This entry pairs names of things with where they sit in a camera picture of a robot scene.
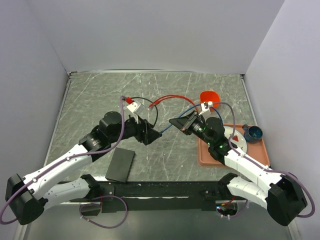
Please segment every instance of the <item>gray wall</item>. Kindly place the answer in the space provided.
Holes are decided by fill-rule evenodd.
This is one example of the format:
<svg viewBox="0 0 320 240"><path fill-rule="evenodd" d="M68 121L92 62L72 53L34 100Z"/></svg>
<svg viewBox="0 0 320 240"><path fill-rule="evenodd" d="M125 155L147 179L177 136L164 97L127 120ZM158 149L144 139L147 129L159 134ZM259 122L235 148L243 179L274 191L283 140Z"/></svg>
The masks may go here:
<svg viewBox="0 0 320 240"><path fill-rule="evenodd" d="M67 74L25 0L1 1L0 32L2 207L7 179L44 163ZM4 219L13 217L9 209ZM12 239L16 226L0 225L0 239Z"/></svg>
<svg viewBox="0 0 320 240"><path fill-rule="evenodd" d="M304 240L320 236L319 12L318 0L286 0L245 75L272 166L294 173L318 207L297 219Z"/></svg>
<svg viewBox="0 0 320 240"><path fill-rule="evenodd" d="M284 0L27 0L69 71L244 74Z"/></svg>

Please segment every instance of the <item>red triangle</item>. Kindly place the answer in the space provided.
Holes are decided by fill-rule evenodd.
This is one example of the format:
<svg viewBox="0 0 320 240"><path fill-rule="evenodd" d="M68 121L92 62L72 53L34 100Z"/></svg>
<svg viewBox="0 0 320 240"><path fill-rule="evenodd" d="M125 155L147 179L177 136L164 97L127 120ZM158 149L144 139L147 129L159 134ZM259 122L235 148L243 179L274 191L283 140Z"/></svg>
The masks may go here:
<svg viewBox="0 0 320 240"><path fill-rule="evenodd" d="M232 139L235 140L236 142L239 142L238 136L234 136Z"/></svg>

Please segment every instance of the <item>orange cup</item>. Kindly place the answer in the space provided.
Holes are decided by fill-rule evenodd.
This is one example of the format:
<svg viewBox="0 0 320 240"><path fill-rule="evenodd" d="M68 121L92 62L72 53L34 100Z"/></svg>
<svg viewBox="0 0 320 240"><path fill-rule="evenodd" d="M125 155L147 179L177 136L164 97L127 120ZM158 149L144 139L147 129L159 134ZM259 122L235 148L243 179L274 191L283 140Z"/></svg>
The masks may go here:
<svg viewBox="0 0 320 240"><path fill-rule="evenodd" d="M215 91L203 91L200 93L200 103L204 102L218 103L220 102L220 96ZM214 108L217 108L218 106L219 104L213 104Z"/></svg>

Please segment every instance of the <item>gray marble surface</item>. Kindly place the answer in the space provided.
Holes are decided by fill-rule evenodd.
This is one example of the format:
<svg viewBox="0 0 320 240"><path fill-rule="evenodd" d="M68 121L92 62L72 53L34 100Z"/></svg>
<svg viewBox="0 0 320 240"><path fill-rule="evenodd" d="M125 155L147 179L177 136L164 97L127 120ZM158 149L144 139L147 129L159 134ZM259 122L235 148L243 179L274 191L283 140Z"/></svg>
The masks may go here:
<svg viewBox="0 0 320 240"><path fill-rule="evenodd" d="M120 95L155 100L167 94L180 94L199 103L204 90L216 91L222 101L232 105L236 123L254 124L249 103L239 75L187 72L85 72L72 73L70 87L61 112L47 164L67 152L99 123L109 111L119 111ZM183 99L168 99L158 105L159 118L155 127L163 130L170 118L191 105ZM225 123L232 122L231 111L220 105L218 110ZM155 112L147 108L140 115L151 123ZM145 146L134 138L123 140L119 147L133 150L136 155L129 181L217 181L235 170L221 167L200 167L197 163L196 137L186 136L171 127L154 143ZM73 181L83 174L105 180L113 152L110 152L66 178Z"/></svg>

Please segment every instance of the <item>white plate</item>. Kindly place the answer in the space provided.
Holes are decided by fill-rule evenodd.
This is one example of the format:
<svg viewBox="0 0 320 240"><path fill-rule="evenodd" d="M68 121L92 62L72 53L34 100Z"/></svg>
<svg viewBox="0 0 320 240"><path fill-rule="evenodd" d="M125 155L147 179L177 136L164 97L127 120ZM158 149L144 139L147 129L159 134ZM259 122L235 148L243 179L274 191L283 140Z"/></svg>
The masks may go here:
<svg viewBox="0 0 320 240"><path fill-rule="evenodd" d="M225 129L224 136L228 139L232 134L233 128L230 126L224 126L224 129ZM248 145L245 137L237 129L234 132L234 136L237 136L239 141L231 139L231 142L236 144L239 148L242 149L242 151L247 153Z"/></svg>

